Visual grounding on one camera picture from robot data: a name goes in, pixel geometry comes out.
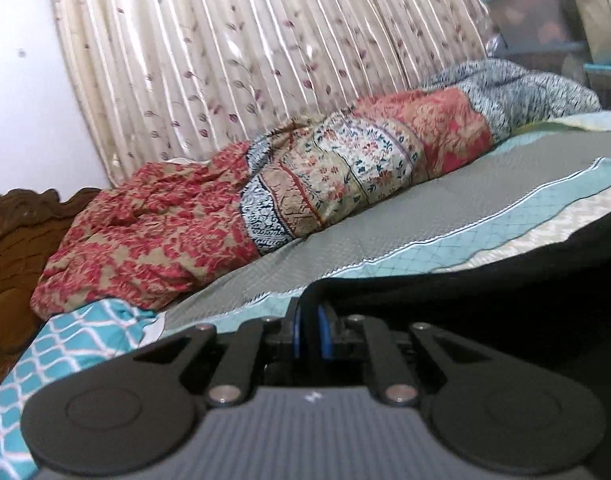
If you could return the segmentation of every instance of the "curtain fold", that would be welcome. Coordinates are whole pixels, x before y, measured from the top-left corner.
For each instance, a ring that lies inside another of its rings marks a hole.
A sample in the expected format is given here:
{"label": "curtain fold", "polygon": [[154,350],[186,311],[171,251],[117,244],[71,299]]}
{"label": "curtain fold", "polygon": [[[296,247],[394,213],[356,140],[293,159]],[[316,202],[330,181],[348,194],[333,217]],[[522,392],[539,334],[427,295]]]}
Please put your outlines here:
{"label": "curtain fold", "polygon": [[110,180],[485,55],[480,0],[53,0]]}

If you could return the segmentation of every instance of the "teal and white patterned pillowcase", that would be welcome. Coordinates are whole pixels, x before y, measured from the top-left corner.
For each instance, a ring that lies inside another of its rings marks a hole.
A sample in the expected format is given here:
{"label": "teal and white patterned pillowcase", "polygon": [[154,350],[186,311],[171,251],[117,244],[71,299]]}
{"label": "teal and white patterned pillowcase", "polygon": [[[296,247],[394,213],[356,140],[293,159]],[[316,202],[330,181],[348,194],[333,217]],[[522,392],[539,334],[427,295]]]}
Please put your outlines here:
{"label": "teal and white patterned pillowcase", "polygon": [[20,417],[40,388],[138,347],[154,312],[122,300],[101,300],[51,318],[0,386],[0,480],[37,471],[23,441]]}

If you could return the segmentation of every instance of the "wall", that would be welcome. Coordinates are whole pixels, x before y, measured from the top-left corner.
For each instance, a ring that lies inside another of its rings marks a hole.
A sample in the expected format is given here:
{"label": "wall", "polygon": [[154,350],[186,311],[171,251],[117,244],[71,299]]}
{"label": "wall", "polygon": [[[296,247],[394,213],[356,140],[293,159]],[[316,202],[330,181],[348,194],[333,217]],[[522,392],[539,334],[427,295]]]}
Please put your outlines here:
{"label": "wall", "polygon": [[0,0],[0,193],[108,187],[68,79],[50,0]]}

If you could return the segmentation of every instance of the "folded comforter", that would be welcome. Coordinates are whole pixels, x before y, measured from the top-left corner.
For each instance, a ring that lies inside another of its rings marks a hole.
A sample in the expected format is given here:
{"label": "folded comforter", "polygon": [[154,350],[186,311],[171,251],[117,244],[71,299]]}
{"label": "folded comforter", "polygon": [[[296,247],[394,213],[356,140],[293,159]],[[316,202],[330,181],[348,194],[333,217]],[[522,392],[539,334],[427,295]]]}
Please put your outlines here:
{"label": "folded comforter", "polygon": [[207,164],[147,164],[77,216],[31,306],[45,319],[107,297],[161,309],[295,238],[460,168],[515,128],[600,108],[594,92],[571,80],[487,59],[412,91],[364,98],[313,125],[232,144]]}

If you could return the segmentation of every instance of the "wooden headboard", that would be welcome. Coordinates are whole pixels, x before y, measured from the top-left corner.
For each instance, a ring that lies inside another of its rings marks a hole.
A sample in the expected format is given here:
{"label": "wooden headboard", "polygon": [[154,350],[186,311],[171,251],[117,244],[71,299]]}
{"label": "wooden headboard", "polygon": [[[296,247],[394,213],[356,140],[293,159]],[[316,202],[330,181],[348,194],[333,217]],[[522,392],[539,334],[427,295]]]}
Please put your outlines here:
{"label": "wooden headboard", "polygon": [[0,196],[0,383],[41,327],[29,304],[43,268],[97,193],[84,188],[63,203],[54,189]]}

